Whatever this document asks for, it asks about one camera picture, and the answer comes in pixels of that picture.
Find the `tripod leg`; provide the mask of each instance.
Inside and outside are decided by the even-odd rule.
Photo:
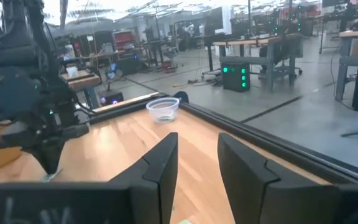
[[[353,132],[353,133],[342,134],[341,137],[349,137],[349,136],[355,136],[355,135],[358,135],[358,131],[357,131],[357,132]]]

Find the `concrete floor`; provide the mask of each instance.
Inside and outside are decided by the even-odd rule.
[[[286,106],[252,119],[247,124],[358,167],[358,136],[340,137],[341,134],[358,131],[358,112],[346,107],[351,104],[354,83],[346,87],[346,106],[335,101],[331,59],[336,79],[339,56],[335,54],[336,49],[326,49],[319,55],[318,47],[319,39],[316,37],[305,40],[304,57],[296,60],[296,66],[303,69],[303,75],[296,79],[292,88],[288,86],[287,79],[278,80],[273,93],[267,93],[262,88],[257,76],[251,76],[251,91],[245,93],[211,85],[174,88],[174,84],[182,85],[187,80],[200,79],[201,72],[208,70],[208,58],[204,50],[182,52],[175,59],[179,64],[176,73],[138,73],[128,78],[169,94],[186,91],[191,103],[236,121],[247,121],[248,118],[252,119],[259,113],[290,101]],[[252,55],[257,55],[257,52],[257,49],[253,50]],[[214,64],[216,68],[219,67],[217,57],[214,57]],[[253,70],[257,72],[259,68],[254,66]],[[349,68],[349,73],[356,70]],[[113,83],[112,88],[120,89],[126,99],[153,92],[129,81]]]

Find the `monitor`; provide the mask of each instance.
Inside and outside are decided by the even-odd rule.
[[[205,18],[205,35],[214,35],[216,30],[223,29],[222,13],[222,7],[204,12],[203,16]]]
[[[338,6],[341,4],[347,4],[350,0],[323,0],[323,7]]]

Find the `wooden board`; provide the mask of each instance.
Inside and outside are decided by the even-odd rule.
[[[218,134],[223,130],[179,110],[172,123],[156,124],[147,110],[92,126],[68,141],[61,173],[53,181],[107,181],[132,165],[170,132],[179,135],[178,180],[171,223],[234,223],[218,165]],[[242,141],[265,157],[319,183],[325,180]],[[39,180],[45,172],[30,155],[0,169],[0,182]]]
[[[300,38],[302,37],[301,34],[288,34],[285,36],[285,38],[287,40],[289,39],[295,39],[295,38]],[[256,39],[251,39],[251,40],[231,40],[231,41],[222,41],[222,42],[214,42],[213,45],[218,45],[218,46],[226,46],[227,45],[253,45],[253,44],[271,44],[271,43],[276,43],[279,42],[283,39],[283,37],[281,35],[278,35],[276,37],[269,37],[269,38],[264,38],[264,39],[260,39],[260,40],[256,40]]]
[[[100,83],[100,78],[97,75],[80,80],[69,81],[68,86],[73,90],[82,90],[87,87],[94,87]]]
[[[87,75],[90,75],[90,73],[89,73],[88,71],[86,71],[86,70],[80,70],[80,71],[78,71],[78,76],[75,77],[75,78],[80,78],[80,77],[84,77],[84,76],[87,76]],[[61,76],[62,76],[65,80],[68,80],[68,81],[70,81],[70,79],[71,79],[71,78],[68,76],[67,73],[63,73],[63,74],[61,74]]]
[[[344,32],[339,33],[339,36],[340,37],[358,37],[358,31],[351,31],[351,30],[344,31]]]

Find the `clear plastic bowl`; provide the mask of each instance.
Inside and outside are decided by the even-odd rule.
[[[166,123],[175,120],[179,107],[179,99],[166,97],[153,100],[146,105],[147,110],[157,123]]]
[[[78,76],[78,68],[77,67],[67,67],[67,74],[69,78],[75,78]]]

